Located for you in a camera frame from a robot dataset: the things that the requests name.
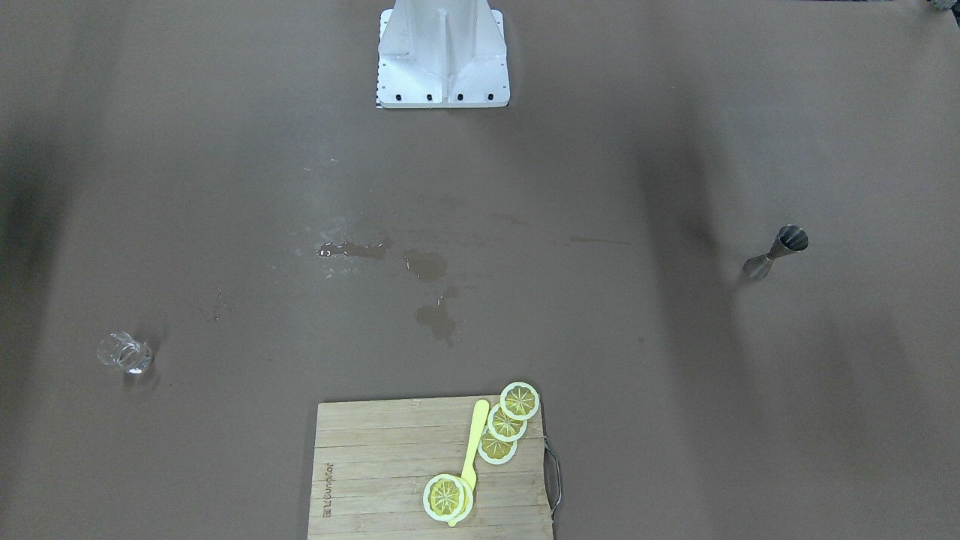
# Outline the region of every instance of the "glass cup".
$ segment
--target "glass cup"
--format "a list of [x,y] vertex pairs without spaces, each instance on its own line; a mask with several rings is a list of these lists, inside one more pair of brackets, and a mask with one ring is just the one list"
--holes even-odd
[[150,365],[153,354],[146,343],[133,339],[125,331],[115,331],[100,342],[97,358],[106,366],[139,375]]

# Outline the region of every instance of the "tabletop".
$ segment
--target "tabletop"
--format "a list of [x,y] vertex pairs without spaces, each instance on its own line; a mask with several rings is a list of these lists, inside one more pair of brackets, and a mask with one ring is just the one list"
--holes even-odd
[[512,380],[560,540],[960,536],[950,14],[496,1],[508,107],[382,110],[390,7],[0,6],[4,538],[302,540],[319,403]]

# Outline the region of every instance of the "lemon slice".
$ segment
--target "lemon slice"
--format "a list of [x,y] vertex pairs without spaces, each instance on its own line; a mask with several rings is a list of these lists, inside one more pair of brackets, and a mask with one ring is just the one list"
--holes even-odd
[[540,394],[526,382],[511,382],[500,392],[500,407],[514,420],[529,420],[540,408]]
[[527,421],[515,420],[507,416],[503,410],[499,404],[493,406],[490,416],[487,417],[487,429],[490,430],[491,435],[505,443],[514,442],[527,431]]
[[436,475],[423,488],[423,509],[431,518],[448,522],[463,512],[467,491],[457,477]]
[[484,429],[477,452],[491,465],[503,465],[516,454],[516,441],[505,443],[494,437],[490,430]]
[[460,484],[460,487],[464,490],[464,495],[466,496],[466,500],[464,502],[464,509],[461,510],[459,514],[457,514],[452,519],[446,522],[451,527],[454,527],[455,525],[463,521],[464,518],[466,518],[469,515],[470,511],[473,509],[473,490],[470,489],[470,486],[467,485],[467,482],[464,479],[460,477],[454,477],[454,478],[457,480],[457,483]]

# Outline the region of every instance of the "white metal bracket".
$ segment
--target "white metal bracket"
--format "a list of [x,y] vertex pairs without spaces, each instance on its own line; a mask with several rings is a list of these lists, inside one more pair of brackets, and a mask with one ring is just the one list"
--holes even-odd
[[396,0],[380,15],[376,104],[386,109],[504,107],[503,13],[487,0]]

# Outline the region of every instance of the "cutting board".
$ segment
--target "cutting board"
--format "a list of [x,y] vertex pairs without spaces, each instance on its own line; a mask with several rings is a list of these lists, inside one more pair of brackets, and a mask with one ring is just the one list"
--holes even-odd
[[435,475],[459,475],[473,404],[498,396],[320,404],[313,454],[310,539],[553,540],[543,479],[542,409],[513,459],[477,456],[473,511],[452,528],[423,511]]

